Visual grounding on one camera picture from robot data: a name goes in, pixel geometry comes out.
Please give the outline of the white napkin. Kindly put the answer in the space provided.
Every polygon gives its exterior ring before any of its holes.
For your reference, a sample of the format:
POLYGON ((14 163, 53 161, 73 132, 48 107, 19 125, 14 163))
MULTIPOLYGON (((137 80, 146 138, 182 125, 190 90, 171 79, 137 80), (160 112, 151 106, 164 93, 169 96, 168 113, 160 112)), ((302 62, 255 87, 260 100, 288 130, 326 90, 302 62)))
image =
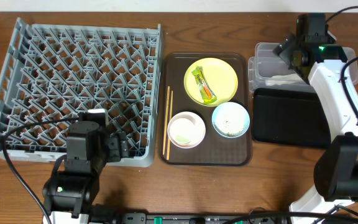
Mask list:
POLYGON ((274 85, 304 85, 305 82, 296 74, 292 73, 290 75, 275 75, 268 78, 265 81, 267 86, 274 85))

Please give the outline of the green snack wrapper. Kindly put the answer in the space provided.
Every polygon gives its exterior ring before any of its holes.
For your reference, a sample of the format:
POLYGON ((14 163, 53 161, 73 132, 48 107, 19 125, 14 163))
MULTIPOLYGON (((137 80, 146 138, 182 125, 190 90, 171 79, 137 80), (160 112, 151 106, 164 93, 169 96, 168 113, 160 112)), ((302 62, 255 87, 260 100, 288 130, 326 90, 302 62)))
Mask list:
POLYGON ((201 66, 196 66, 196 68, 191 72, 191 74, 195 78, 195 82, 198 86, 203 103, 206 105, 214 103, 217 100, 217 97, 210 89, 204 77, 203 68, 201 66))

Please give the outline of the light blue bowl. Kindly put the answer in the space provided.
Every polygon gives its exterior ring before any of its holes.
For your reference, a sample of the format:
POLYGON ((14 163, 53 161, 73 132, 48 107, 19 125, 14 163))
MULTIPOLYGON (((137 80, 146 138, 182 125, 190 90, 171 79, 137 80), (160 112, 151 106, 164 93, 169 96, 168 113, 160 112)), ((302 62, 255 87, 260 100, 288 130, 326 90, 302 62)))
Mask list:
POLYGON ((239 103, 225 102, 212 113, 212 125, 224 138, 238 138, 250 128, 250 115, 239 103))

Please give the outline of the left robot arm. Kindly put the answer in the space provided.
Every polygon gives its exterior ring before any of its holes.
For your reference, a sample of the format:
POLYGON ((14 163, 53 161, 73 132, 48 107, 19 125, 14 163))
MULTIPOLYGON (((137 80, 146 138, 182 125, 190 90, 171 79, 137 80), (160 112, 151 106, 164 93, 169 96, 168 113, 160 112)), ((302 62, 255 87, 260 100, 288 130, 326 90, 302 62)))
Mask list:
POLYGON ((107 163, 129 156, 126 135, 108 129, 106 109, 78 115, 68 128, 67 153, 59 157, 43 187, 44 223, 120 223, 117 211, 93 202, 107 163))

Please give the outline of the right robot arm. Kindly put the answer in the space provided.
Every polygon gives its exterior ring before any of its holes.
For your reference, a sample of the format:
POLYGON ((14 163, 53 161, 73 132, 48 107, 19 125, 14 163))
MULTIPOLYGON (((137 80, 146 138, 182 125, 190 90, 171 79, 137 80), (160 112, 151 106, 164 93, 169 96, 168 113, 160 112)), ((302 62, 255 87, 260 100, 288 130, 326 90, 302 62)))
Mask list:
POLYGON ((296 34, 273 51, 313 87, 331 135, 330 147, 314 167, 314 185, 284 216, 291 223, 333 220, 339 207, 358 202, 358 94, 349 71, 353 61, 328 27, 323 13, 301 14, 296 34))

